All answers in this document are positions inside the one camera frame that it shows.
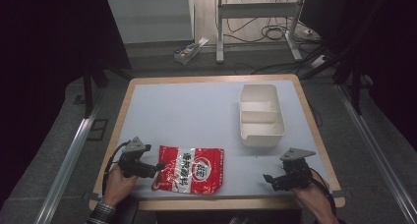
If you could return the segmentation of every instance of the circular logo on bag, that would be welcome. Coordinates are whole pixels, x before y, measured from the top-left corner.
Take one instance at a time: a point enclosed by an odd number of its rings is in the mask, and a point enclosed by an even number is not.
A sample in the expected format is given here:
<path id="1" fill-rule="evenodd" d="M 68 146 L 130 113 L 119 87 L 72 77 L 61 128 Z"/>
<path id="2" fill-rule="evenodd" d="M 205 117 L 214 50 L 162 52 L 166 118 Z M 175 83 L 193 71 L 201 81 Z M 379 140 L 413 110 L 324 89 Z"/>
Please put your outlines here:
<path id="1" fill-rule="evenodd" d="M 209 160 L 204 157 L 199 157 L 194 160 L 193 164 L 193 178 L 196 182 L 205 181 L 211 172 L 211 165 Z"/>

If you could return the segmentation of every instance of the red snack bag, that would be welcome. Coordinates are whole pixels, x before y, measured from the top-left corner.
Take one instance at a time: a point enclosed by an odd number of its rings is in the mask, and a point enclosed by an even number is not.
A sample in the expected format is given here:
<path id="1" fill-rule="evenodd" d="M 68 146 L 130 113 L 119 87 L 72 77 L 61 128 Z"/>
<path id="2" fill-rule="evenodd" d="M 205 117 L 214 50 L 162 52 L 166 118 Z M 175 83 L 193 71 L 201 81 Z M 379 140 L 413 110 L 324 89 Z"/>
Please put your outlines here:
<path id="1" fill-rule="evenodd" d="M 222 148 L 183 148 L 161 145 L 159 162 L 166 163 L 152 190 L 185 194 L 212 194 L 222 185 Z"/>

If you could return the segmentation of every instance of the person's hand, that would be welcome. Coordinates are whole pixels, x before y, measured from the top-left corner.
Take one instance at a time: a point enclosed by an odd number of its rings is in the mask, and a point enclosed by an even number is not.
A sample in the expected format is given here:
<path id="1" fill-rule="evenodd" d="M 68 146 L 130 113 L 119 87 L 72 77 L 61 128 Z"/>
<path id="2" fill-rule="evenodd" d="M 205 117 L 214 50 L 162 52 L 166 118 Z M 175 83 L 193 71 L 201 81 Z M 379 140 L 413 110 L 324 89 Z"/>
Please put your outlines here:
<path id="1" fill-rule="evenodd" d="M 119 165 L 110 170 L 102 203 L 116 207 L 117 204 L 129 195 L 138 180 L 138 176 L 125 178 Z"/>
<path id="2" fill-rule="evenodd" d="M 316 171 L 312 170 L 312 173 L 314 179 L 322 183 L 322 185 L 324 185 L 325 187 L 328 187 L 328 183 L 326 181 L 323 181 Z M 316 186 L 313 183 L 310 183 L 307 188 L 293 188 L 291 191 L 297 196 L 301 204 L 315 215 L 318 223 L 338 223 L 337 218 L 333 215 L 331 211 L 331 206 L 328 202 L 328 199 L 318 186 Z"/>

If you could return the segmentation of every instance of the white wall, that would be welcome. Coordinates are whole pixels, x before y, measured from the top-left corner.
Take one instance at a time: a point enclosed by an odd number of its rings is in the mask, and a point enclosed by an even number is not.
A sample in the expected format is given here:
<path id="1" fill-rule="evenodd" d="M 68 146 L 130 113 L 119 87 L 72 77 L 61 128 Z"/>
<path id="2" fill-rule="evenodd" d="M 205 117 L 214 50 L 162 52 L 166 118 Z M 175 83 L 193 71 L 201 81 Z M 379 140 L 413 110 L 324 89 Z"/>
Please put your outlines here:
<path id="1" fill-rule="evenodd" d="M 193 0 L 108 0 L 123 43 L 192 40 Z"/>

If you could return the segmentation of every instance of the sleeve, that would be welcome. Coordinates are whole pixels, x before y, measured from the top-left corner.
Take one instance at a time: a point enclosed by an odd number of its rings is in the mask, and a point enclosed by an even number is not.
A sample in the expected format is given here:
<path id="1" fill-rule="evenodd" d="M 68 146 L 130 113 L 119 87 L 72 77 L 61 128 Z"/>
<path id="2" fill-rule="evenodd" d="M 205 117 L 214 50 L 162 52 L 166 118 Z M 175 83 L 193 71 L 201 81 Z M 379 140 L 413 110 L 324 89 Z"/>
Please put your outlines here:
<path id="1" fill-rule="evenodd" d="M 95 207 L 94 211 L 91 213 L 87 219 L 87 224 L 108 224 L 111 223 L 114 214 L 116 213 L 116 208 L 110 205 L 99 202 Z"/>

